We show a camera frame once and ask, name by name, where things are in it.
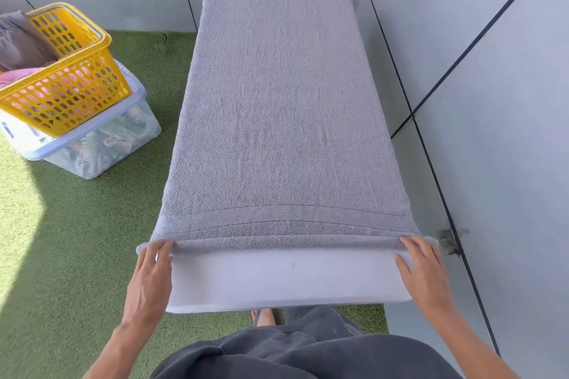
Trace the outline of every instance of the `white table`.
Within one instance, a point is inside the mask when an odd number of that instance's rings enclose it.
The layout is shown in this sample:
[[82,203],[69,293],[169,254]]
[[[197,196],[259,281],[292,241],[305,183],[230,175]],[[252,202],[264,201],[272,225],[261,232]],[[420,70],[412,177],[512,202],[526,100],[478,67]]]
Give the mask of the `white table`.
[[[410,264],[407,253],[404,257]],[[409,299],[391,250],[221,250],[174,255],[167,311],[197,313]]]

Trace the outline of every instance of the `pink cloth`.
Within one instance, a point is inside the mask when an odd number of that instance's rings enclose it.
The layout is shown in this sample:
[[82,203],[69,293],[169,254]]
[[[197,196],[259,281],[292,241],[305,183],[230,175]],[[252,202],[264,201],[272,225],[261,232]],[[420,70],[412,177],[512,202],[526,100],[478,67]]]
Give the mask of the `pink cloth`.
[[0,88],[6,87],[8,84],[25,77],[26,75],[33,74],[43,68],[26,68],[16,69],[15,71],[8,71],[0,74]]

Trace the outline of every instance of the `plastic container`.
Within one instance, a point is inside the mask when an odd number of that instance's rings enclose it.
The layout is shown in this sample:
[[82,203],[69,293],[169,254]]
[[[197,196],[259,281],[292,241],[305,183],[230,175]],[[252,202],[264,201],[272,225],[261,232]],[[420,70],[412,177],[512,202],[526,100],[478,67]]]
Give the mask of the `plastic container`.
[[61,59],[1,88],[0,110],[57,137],[130,95],[110,35],[79,9],[58,2],[25,15]]
[[73,131],[50,137],[0,111],[0,128],[28,160],[47,160],[85,179],[95,178],[162,131],[146,103],[146,89],[117,62],[132,90],[130,96]]

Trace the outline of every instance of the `foot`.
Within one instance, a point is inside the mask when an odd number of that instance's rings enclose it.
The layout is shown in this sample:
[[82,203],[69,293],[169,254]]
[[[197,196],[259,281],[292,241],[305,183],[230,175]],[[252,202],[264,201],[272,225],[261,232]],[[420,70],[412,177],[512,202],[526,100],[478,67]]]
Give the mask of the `foot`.
[[[251,311],[251,317],[255,320],[257,312],[255,310]],[[267,325],[276,325],[275,317],[273,316],[273,311],[271,309],[263,309],[260,311],[259,320],[257,321],[258,327],[266,327]]]

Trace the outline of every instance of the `person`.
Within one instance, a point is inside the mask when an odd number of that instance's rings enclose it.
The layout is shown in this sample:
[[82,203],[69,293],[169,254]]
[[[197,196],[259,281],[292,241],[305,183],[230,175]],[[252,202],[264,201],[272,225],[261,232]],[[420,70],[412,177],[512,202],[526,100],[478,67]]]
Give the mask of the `person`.
[[[459,314],[439,248],[420,237],[401,241],[413,263],[409,268],[399,254],[395,255],[403,283],[466,378],[517,378]],[[121,324],[84,379],[129,376],[166,311],[172,290],[172,245],[159,240],[139,254]],[[170,355],[150,377],[460,378],[428,345],[401,336],[365,334],[331,306],[286,309],[285,317],[285,325],[275,325],[271,310],[262,310],[256,327],[190,344]]]

